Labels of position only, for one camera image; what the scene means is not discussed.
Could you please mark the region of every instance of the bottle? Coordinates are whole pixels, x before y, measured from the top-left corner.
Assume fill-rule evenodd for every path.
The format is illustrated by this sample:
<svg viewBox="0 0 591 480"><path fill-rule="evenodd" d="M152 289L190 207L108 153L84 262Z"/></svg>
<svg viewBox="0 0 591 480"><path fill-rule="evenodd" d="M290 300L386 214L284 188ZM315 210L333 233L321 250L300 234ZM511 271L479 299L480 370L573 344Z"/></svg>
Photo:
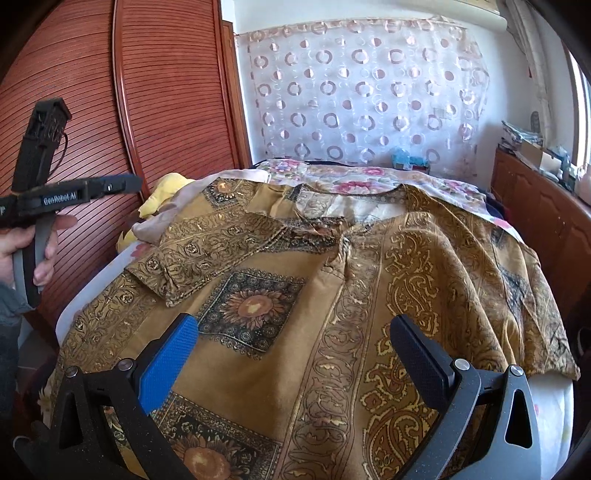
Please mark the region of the bottle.
<svg viewBox="0 0 591 480"><path fill-rule="evenodd" d="M591 168L589 168L589 165L587 165L585 175L577 181L575 192L582 201L587 205L591 205Z"/></svg>

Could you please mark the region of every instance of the person's arm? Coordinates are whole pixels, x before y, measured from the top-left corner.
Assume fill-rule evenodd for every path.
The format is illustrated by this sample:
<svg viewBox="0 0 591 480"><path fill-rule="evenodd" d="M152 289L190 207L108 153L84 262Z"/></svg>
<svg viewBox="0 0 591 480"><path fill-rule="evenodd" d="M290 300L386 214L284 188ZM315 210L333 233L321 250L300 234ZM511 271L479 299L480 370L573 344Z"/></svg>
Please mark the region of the person's arm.
<svg viewBox="0 0 591 480"><path fill-rule="evenodd" d="M53 276L57 253L57 231L72 227L76 218L70 215L56 217L53 231L45 250L46 259L37 265L33 283L47 285ZM13 289L12 254L33 241L35 227L13 228L0 233L0 422L12 417L15 380L18 366L18 336L22 314L32 308Z"/></svg>

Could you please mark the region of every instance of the metal screw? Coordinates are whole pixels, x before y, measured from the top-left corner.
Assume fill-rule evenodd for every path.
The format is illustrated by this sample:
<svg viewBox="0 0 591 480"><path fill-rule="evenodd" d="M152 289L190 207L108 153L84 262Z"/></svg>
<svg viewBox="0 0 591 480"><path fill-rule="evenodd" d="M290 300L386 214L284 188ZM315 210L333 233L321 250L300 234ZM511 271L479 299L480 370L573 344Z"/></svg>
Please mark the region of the metal screw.
<svg viewBox="0 0 591 480"><path fill-rule="evenodd" d="M78 367L72 365L71 367L66 368L66 377L72 378L78 374Z"/></svg>
<svg viewBox="0 0 591 480"><path fill-rule="evenodd" d="M520 377L521 375L523 375L523 369L519 365L511 365L509 369L511 370L511 373L516 377Z"/></svg>
<svg viewBox="0 0 591 480"><path fill-rule="evenodd" d="M132 366L134 366L134 360L132 358L124 358L117 363L117 368L122 372L127 372Z"/></svg>
<svg viewBox="0 0 591 480"><path fill-rule="evenodd" d="M453 363L458 370L470 370L470 362L468 360L464 360L463 358L456 358L456 361Z"/></svg>

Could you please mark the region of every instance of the hand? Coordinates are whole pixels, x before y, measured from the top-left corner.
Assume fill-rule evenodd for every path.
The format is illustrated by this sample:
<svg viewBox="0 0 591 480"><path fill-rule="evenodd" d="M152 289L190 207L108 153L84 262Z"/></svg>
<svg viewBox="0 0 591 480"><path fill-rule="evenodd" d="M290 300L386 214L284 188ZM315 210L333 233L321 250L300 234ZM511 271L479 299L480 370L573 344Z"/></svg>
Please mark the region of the hand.
<svg viewBox="0 0 591 480"><path fill-rule="evenodd" d="M45 248L45 260L37 265L33 274L33 283L38 287L47 285L53 276L53 267L57 254L57 231L73 227L78 220L72 215L58 215L53 223L53 230ZM12 254L19 248L25 248L35 238L35 226L29 228L11 228L0 233L0 281L6 285L14 284L12 272Z"/></svg>

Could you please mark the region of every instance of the blue sleeve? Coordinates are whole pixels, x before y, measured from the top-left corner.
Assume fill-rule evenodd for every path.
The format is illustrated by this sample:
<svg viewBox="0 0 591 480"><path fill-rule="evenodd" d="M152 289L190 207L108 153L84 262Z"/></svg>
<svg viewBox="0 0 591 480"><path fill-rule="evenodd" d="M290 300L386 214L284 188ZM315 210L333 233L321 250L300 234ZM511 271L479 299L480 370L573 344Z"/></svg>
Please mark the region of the blue sleeve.
<svg viewBox="0 0 591 480"><path fill-rule="evenodd" d="M17 292L0 282L0 420L3 421L12 417L22 314L31 310Z"/></svg>

